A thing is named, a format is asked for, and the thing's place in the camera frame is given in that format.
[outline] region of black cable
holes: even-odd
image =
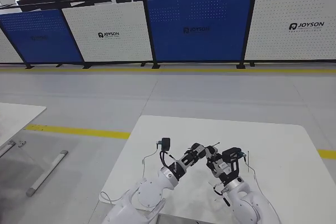
[[[215,192],[217,195],[223,196],[223,194],[221,194],[221,193],[219,193],[219,192],[217,192],[217,191],[215,190],[215,187],[216,187],[216,186],[213,187],[214,192]]]

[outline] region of gray floor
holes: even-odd
[[[251,69],[264,68],[336,69],[336,65]],[[35,69],[0,72],[0,102],[48,107],[35,124],[130,132],[142,114],[299,124],[316,148],[336,150],[336,73]],[[27,145],[14,147],[0,159],[0,223],[101,223],[109,206],[98,202],[98,194],[125,140],[32,131],[22,131],[16,139]],[[40,166],[47,167],[61,150],[69,155],[36,194],[26,198],[26,189],[43,171]],[[336,160],[324,162],[336,182]],[[195,222],[163,217],[160,223]]]

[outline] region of table leg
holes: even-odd
[[[151,222],[150,224],[158,224],[159,220],[161,219],[161,215],[158,214]]]
[[[50,175],[50,173],[55,169],[55,167],[61,162],[63,157],[68,153],[68,151],[63,150],[60,154],[56,157],[56,159],[52,162],[51,167],[45,171],[41,176],[38,178],[36,182],[27,190],[26,195],[31,197],[37,191],[39,186],[45,181],[45,179]]]
[[[7,145],[3,146],[1,149],[0,149],[0,157],[2,157],[10,148],[12,148],[14,145],[16,145],[16,143],[11,140],[7,143]]]

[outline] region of blue panel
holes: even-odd
[[[157,60],[240,60],[250,0],[148,0]]]
[[[0,21],[29,63],[82,61],[59,10],[4,14]]]

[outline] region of metal table leg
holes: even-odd
[[[45,179],[50,175],[50,173],[55,169],[55,167],[61,162],[63,157],[68,153],[66,150],[62,150],[60,154],[56,157],[56,159],[52,162],[51,167],[45,171],[41,176],[37,179],[36,182],[27,190],[26,195],[31,197],[40,187],[40,185],[45,181]]]

